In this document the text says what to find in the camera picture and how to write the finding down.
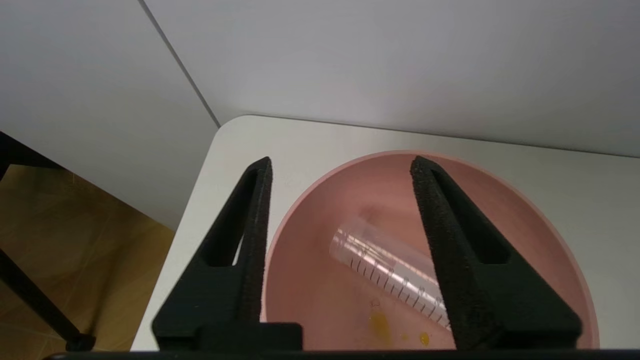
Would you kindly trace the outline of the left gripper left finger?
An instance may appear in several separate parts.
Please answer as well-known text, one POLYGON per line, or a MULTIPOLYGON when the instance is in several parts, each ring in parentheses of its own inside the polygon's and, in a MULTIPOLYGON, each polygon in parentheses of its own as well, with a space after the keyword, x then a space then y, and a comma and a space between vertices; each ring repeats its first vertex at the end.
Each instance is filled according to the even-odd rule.
POLYGON ((227 343, 231 325, 259 322, 272 181, 269 157, 240 176, 153 319, 161 351, 195 350, 212 329, 227 343))

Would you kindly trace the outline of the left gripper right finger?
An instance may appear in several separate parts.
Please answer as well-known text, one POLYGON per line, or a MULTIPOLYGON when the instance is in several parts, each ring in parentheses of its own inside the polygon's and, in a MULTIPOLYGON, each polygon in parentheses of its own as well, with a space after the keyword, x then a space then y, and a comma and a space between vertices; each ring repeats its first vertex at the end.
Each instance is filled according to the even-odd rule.
POLYGON ((456 348, 576 348, 578 314, 457 182, 421 156, 410 175, 456 348))

